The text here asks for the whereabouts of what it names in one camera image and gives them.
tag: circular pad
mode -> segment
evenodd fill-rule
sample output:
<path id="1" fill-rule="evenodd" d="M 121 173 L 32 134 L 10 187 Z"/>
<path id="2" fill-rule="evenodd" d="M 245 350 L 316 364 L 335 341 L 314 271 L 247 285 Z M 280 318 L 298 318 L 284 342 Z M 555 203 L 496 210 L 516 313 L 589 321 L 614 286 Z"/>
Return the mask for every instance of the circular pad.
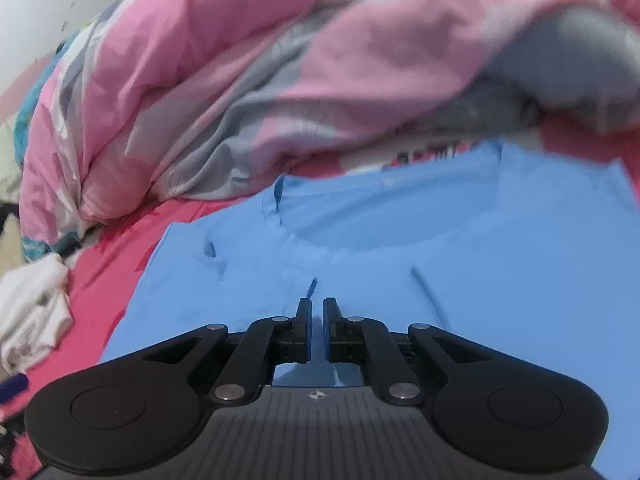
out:
<path id="1" fill-rule="evenodd" d="M 145 397 L 133 388 L 104 386 L 78 395 L 71 414 L 89 428 L 114 430 L 140 418 L 145 409 Z"/>
<path id="2" fill-rule="evenodd" d="M 508 386 L 489 397 L 489 409 L 505 424 L 517 428 L 544 428 L 562 415 L 562 402 L 533 386 Z"/>
<path id="3" fill-rule="evenodd" d="M 170 378 L 165 384 L 110 383 L 96 369 L 60 379 L 33 397 L 25 424 L 44 463 L 111 476 L 163 462 L 190 443 L 201 408 L 187 384 Z"/>

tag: white towel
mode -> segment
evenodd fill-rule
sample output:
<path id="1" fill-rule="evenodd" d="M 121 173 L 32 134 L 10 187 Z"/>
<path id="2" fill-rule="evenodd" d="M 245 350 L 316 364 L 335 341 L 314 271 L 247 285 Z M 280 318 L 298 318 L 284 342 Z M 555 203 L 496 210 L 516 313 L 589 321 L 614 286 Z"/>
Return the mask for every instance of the white towel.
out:
<path id="1" fill-rule="evenodd" d="M 11 270 L 0 278 L 0 364 L 24 372 L 54 349 L 73 320 L 60 256 Z"/>

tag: pink comforter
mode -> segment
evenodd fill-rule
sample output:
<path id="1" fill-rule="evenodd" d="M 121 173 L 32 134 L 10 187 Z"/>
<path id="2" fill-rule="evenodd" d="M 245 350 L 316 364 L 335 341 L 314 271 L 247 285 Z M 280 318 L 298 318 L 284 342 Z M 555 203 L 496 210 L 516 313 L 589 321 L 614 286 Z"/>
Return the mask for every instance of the pink comforter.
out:
<path id="1" fill-rule="evenodd" d="M 20 202 L 26 253 L 57 250 L 128 214 L 150 190 L 160 200 L 188 192 L 174 160 L 224 112 L 238 76 L 287 20 L 316 1 L 124 0 L 107 9 L 61 60 L 31 123 Z M 300 79 L 244 140 L 246 186 L 226 196 L 267 185 L 283 156 L 363 144 L 434 109 L 540 14 L 586 1 L 640 19 L 638 0 L 359 1 L 318 34 Z M 416 30 L 429 41 L 417 43 Z M 372 34 L 385 41 L 372 46 Z M 329 135 L 314 124 L 283 128 L 291 105 L 305 102 L 339 103 Z"/>

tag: logo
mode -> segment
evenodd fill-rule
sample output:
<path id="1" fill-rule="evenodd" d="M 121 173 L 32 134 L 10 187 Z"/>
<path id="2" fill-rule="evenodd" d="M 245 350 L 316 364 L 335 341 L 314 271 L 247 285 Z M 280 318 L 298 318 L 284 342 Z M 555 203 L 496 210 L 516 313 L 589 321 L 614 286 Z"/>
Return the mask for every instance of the logo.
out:
<path id="1" fill-rule="evenodd" d="M 320 400 L 324 399 L 326 397 L 326 393 L 324 393 L 321 390 L 316 390 L 312 393 L 310 393 L 309 395 L 310 399 L 313 399 L 315 402 L 319 402 Z"/>

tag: blue object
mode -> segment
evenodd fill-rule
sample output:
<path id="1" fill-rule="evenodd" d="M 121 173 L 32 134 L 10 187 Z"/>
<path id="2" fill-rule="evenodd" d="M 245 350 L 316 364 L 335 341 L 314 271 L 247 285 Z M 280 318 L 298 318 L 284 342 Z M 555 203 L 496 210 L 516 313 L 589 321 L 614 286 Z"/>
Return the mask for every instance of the blue object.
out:
<path id="1" fill-rule="evenodd" d="M 0 404 L 9 402 L 17 394 L 23 392 L 29 386 L 29 380 L 25 374 L 17 374 L 0 383 Z"/>
<path id="2" fill-rule="evenodd" d="M 281 176 L 170 225 L 102 360 L 211 322 L 238 332 L 293 316 L 316 280 L 311 362 L 278 367 L 275 384 L 360 383 L 324 358 L 322 299 L 335 296 L 344 316 L 433 324 L 585 382 L 610 415 L 596 468 L 636 478 L 638 276 L 640 215 L 620 163 L 488 142 L 385 173 Z"/>

